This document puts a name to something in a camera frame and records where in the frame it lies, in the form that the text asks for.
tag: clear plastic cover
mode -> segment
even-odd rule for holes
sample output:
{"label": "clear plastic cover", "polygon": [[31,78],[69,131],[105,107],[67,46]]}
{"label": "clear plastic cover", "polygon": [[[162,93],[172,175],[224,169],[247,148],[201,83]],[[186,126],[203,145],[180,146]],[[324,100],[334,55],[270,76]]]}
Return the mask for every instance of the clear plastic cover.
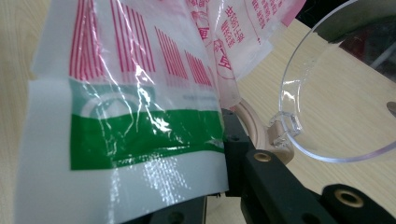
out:
{"label": "clear plastic cover", "polygon": [[395,8],[390,0],[349,1],[319,22],[293,53],[279,110],[295,117],[281,119],[302,152],[348,162],[396,149]]}

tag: printed plastic packaging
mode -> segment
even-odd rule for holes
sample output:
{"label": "printed plastic packaging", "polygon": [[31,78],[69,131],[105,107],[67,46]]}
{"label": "printed plastic packaging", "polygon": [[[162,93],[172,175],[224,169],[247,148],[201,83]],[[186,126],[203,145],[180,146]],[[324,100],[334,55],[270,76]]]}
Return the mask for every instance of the printed plastic packaging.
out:
{"label": "printed plastic packaging", "polygon": [[238,103],[236,78],[270,50],[249,44],[258,25],[243,23],[242,3],[53,0],[16,223],[121,223],[227,190],[220,102]]}

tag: pink stripe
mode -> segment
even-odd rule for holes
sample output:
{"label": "pink stripe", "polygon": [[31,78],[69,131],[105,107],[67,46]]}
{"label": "pink stripe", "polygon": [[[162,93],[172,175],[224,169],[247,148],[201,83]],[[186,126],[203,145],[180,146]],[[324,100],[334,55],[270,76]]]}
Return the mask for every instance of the pink stripe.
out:
{"label": "pink stripe", "polygon": [[116,32],[116,38],[117,38],[117,50],[119,53],[120,67],[121,67],[121,72],[123,72],[123,63],[122,63],[121,48],[120,48],[120,37],[119,37],[118,29],[117,29],[116,15],[114,12],[113,0],[109,0],[109,1],[110,1],[110,5],[111,5],[111,12],[113,14],[113,23],[114,23],[114,30]]}
{"label": "pink stripe", "polygon": [[127,71],[131,71],[129,69],[129,65],[130,65],[130,63],[132,63],[131,38],[129,36],[129,34],[131,32],[131,29],[130,29],[131,24],[128,21],[128,15],[127,15],[129,8],[127,6],[125,6],[125,4],[122,4],[121,6],[122,6],[121,18],[122,18],[122,21],[124,22],[124,25],[125,25],[125,34],[126,34],[126,35],[123,36],[123,38],[126,38],[126,41],[125,41],[126,42],[126,44],[125,44],[125,59],[126,59],[127,67],[128,67]]}
{"label": "pink stripe", "polygon": [[145,37],[144,30],[142,29],[142,20],[143,20],[143,17],[142,17],[141,15],[137,15],[137,20],[138,20],[138,23],[139,23],[140,34],[142,35],[142,39],[143,39],[143,47],[144,47],[144,51],[143,51],[143,52],[144,52],[144,54],[145,54],[145,59],[146,59],[147,64],[148,64],[147,69],[148,69],[149,71],[151,71],[151,68],[150,68],[150,66],[149,66],[149,56],[148,56],[147,46],[146,46],[147,39],[146,39],[146,37]]}
{"label": "pink stripe", "polygon": [[85,58],[84,58],[84,55],[81,55],[81,57],[80,57],[80,64],[79,64],[79,72],[78,72],[78,75],[79,75],[79,80],[83,80],[83,68],[84,68],[84,65],[85,65]]}
{"label": "pink stripe", "polygon": [[201,68],[199,66],[199,60],[197,58],[195,58],[195,65],[197,66],[197,76],[200,78],[200,81],[201,81],[200,83],[205,84],[205,79],[202,74]]}
{"label": "pink stripe", "polygon": [[166,68],[168,69],[168,74],[169,74],[171,71],[169,70],[168,61],[166,61],[165,51],[163,48],[163,42],[161,41],[160,34],[159,34],[160,31],[157,29],[157,27],[155,27],[155,32],[157,33],[158,41],[160,42],[161,50],[163,51],[163,58],[165,59]]}
{"label": "pink stripe", "polygon": [[202,61],[201,61],[201,60],[199,61],[199,67],[200,67],[200,71],[201,71],[201,73],[202,73],[203,79],[204,79],[204,81],[205,81],[205,84],[208,85],[208,86],[210,86],[210,81],[209,81],[209,79],[207,78],[207,73],[206,73],[206,71],[205,71],[204,65],[202,64]]}
{"label": "pink stripe", "polygon": [[81,35],[82,35],[82,32],[81,32],[81,29],[83,29],[82,28],[82,25],[83,25],[83,21],[84,21],[84,11],[85,11],[85,6],[84,6],[84,2],[82,1],[82,10],[81,10],[81,18],[80,18],[80,21],[79,21],[79,28],[78,28],[78,38],[77,38],[77,52],[76,52],[76,58],[75,58],[75,72],[76,72],[76,74],[78,73],[78,72],[81,72],[81,71],[78,71],[78,63],[81,63],[80,62],[80,57],[81,57],[81,50],[80,50],[80,47],[81,47],[81,43],[80,43],[80,38],[81,38]]}
{"label": "pink stripe", "polygon": [[130,48],[131,48],[132,69],[133,69],[133,71],[136,71],[135,59],[136,59],[137,55],[136,55],[136,50],[135,50],[136,46],[135,46],[135,42],[134,42],[134,28],[132,26],[131,9],[128,8],[127,14],[128,14],[129,26],[131,28],[131,39],[129,39],[129,44],[130,44]]}
{"label": "pink stripe", "polygon": [[177,48],[176,48],[176,44],[175,44],[175,41],[173,41],[173,40],[171,40],[170,39],[170,45],[171,45],[171,48],[172,48],[172,52],[173,52],[173,55],[174,55],[174,62],[175,62],[175,68],[177,69],[177,73],[176,73],[176,75],[178,76],[178,77],[182,77],[183,75],[182,75],[182,68],[180,67],[180,63],[179,63],[179,61],[178,61],[178,57],[177,57],[177,55],[178,55],[178,50],[177,50]]}
{"label": "pink stripe", "polygon": [[76,36],[78,35],[78,26],[79,26],[79,20],[80,20],[80,16],[81,16],[81,3],[82,1],[78,1],[78,9],[77,9],[77,16],[76,16],[76,21],[75,21],[75,29],[74,29],[74,33],[73,33],[73,41],[72,41],[72,50],[70,53],[70,61],[69,61],[69,75],[71,77],[76,77],[76,73],[72,71],[73,69],[73,65],[75,65],[76,61],[75,61],[75,49],[78,49],[78,47],[76,47]]}
{"label": "pink stripe", "polygon": [[87,65],[86,65],[86,67],[88,67],[88,70],[89,70],[89,73],[87,73],[86,75],[86,77],[87,77],[87,79],[88,80],[91,80],[91,78],[93,78],[93,75],[92,75],[92,62],[91,62],[91,58],[92,57],[90,57],[90,51],[89,51],[89,43],[88,43],[88,36],[86,35],[85,36],[85,38],[84,38],[84,45],[85,45],[85,53],[84,53],[84,55],[85,55],[85,57],[86,57],[86,62],[87,62]]}
{"label": "pink stripe", "polygon": [[103,75],[103,59],[102,59],[102,55],[100,54],[100,39],[99,39],[99,34],[97,33],[97,24],[96,24],[96,15],[93,14],[93,30],[95,33],[95,40],[94,40],[94,45],[95,45],[95,55],[97,55],[97,62],[99,64],[99,75],[102,76]]}
{"label": "pink stripe", "polygon": [[189,54],[189,56],[191,58],[192,75],[194,76],[195,83],[201,83],[197,74],[197,66],[195,64],[195,60],[192,55]]}
{"label": "pink stripe", "polygon": [[187,56],[187,61],[189,62],[190,70],[192,72],[192,77],[194,78],[194,81],[197,82],[196,75],[195,75],[194,64],[192,63],[191,55],[188,52],[186,52],[186,56]]}
{"label": "pink stripe", "polygon": [[169,46],[166,43],[166,35],[162,31],[160,31],[160,36],[162,38],[163,46],[164,46],[164,49],[165,49],[165,55],[166,55],[165,60],[169,64],[169,69],[170,69],[169,74],[174,74],[175,70],[174,70],[174,67],[173,67],[172,61],[171,61],[171,57],[172,56],[170,55]]}
{"label": "pink stripe", "polygon": [[177,62],[176,62],[176,57],[175,57],[175,52],[174,52],[174,50],[173,50],[173,48],[172,48],[172,40],[169,38],[169,36],[165,36],[165,41],[166,41],[166,44],[168,45],[168,50],[169,50],[169,53],[170,53],[170,60],[171,60],[171,66],[173,67],[173,69],[174,69],[174,73],[173,73],[173,75],[176,75],[177,76],[177,74],[178,74],[178,69],[177,69]]}
{"label": "pink stripe", "polygon": [[[92,9],[92,7],[91,7],[91,1],[89,1],[89,6],[88,6],[88,8],[89,9]],[[94,49],[94,46],[93,46],[93,33],[95,32],[94,30],[93,30],[93,28],[92,28],[92,20],[93,20],[93,16],[94,16],[94,14],[93,14],[93,12],[91,11],[91,10],[89,10],[89,17],[88,17],[88,34],[89,34],[89,36],[90,36],[90,38],[89,38],[89,41],[90,41],[90,43],[89,43],[89,47],[91,48],[91,54],[92,54],[92,65],[93,65],[93,70],[92,70],[92,73],[91,73],[91,77],[97,77],[97,64],[96,64],[96,55],[95,55],[95,49]]]}
{"label": "pink stripe", "polygon": [[181,61],[180,51],[178,51],[178,47],[177,47],[177,44],[175,43],[175,41],[173,42],[173,45],[174,45],[174,48],[175,48],[175,50],[177,52],[177,63],[178,63],[178,66],[180,67],[180,76],[184,77],[184,78],[187,78],[186,69],[183,66],[183,62]]}
{"label": "pink stripe", "polygon": [[122,41],[122,48],[124,51],[124,56],[125,56],[125,64],[126,64],[126,71],[129,71],[129,64],[128,64],[128,53],[126,52],[126,46],[125,46],[125,33],[122,30],[122,17],[120,13],[120,8],[122,7],[121,3],[119,1],[117,5],[117,14],[119,16],[119,23],[120,23],[120,39]]}
{"label": "pink stripe", "polygon": [[149,54],[149,58],[151,61],[152,71],[155,72],[154,61],[152,60],[151,46],[149,45],[149,37],[148,37],[148,33],[146,31],[145,21],[143,19],[142,19],[142,24],[143,24],[143,30],[145,31],[146,40],[148,41],[148,54]]}
{"label": "pink stripe", "polygon": [[82,55],[85,57],[85,63],[84,63],[84,70],[88,69],[90,70],[90,73],[86,72],[86,77],[87,79],[89,79],[89,77],[91,77],[92,74],[92,70],[91,70],[91,60],[90,60],[90,49],[89,49],[89,43],[88,43],[88,33],[90,32],[88,30],[88,23],[85,23],[86,28],[84,29],[84,36],[82,37],[82,47],[81,47],[81,51],[82,51]]}
{"label": "pink stripe", "polygon": [[137,12],[132,10],[132,16],[134,17],[134,29],[136,30],[137,43],[138,43],[138,49],[139,49],[138,53],[140,55],[140,65],[143,66],[143,70],[146,70],[146,65],[143,60],[143,54],[142,54],[142,46],[141,46],[142,42],[140,41],[140,34],[139,34],[139,30],[137,29],[137,24],[136,24],[136,17],[138,17],[138,14],[136,17],[135,17],[135,14],[137,14]]}

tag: screw hole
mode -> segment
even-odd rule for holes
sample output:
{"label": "screw hole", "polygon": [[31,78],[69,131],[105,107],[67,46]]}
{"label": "screw hole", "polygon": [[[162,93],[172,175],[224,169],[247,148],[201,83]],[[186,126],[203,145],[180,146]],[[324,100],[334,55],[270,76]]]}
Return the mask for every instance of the screw hole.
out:
{"label": "screw hole", "polygon": [[271,156],[269,156],[268,154],[259,152],[259,153],[254,154],[254,159],[256,159],[258,161],[270,161]]}
{"label": "screw hole", "polygon": [[182,213],[173,212],[168,216],[168,223],[169,224],[182,224],[184,221],[184,216]]}
{"label": "screw hole", "polygon": [[303,222],[306,224],[319,224],[320,220],[312,214],[305,213],[302,216]]}
{"label": "screw hole", "polygon": [[363,199],[352,191],[338,189],[334,194],[338,201],[350,207],[360,208],[364,205]]}

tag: wooden table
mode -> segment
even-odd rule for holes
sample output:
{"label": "wooden table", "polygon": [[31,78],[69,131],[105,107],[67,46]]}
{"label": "wooden table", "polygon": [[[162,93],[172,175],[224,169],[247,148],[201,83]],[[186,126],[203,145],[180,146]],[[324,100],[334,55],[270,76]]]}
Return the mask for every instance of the wooden table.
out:
{"label": "wooden table", "polygon": [[[26,114],[29,71],[50,0],[0,2],[0,223],[12,223],[18,148]],[[308,28],[294,21],[274,51],[245,79],[240,91],[264,122],[277,111],[286,64]],[[289,169],[309,189],[344,183],[362,190],[396,216],[396,161],[333,164],[296,151]],[[238,199],[207,215],[206,223],[244,223]]]}

